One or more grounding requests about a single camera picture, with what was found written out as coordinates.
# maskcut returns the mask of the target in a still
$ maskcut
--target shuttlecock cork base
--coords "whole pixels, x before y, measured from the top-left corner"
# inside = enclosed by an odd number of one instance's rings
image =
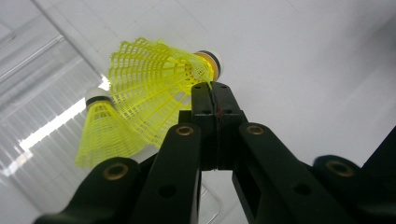
[[[191,110],[191,88],[216,81],[221,59],[205,50],[190,53],[137,38],[111,56],[110,93],[120,116],[147,145],[161,147],[180,110]]]
[[[213,81],[217,81],[223,70],[223,61],[215,51],[199,50],[194,53],[210,63],[213,69]]]
[[[87,118],[76,166],[91,168],[113,157],[131,157],[145,144],[129,124],[119,117],[107,91],[94,88],[85,95]]]

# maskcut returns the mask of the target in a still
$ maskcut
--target plastic shuttlecock skirt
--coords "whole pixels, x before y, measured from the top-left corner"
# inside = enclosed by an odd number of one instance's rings
[[[145,143],[109,101],[89,105],[75,164],[93,167],[113,157],[131,157]]]
[[[203,57],[145,38],[122,42],[108,71],[116,109],[156,147],[177,124],[178,111],[191,109],[191,87],[217,75]]]

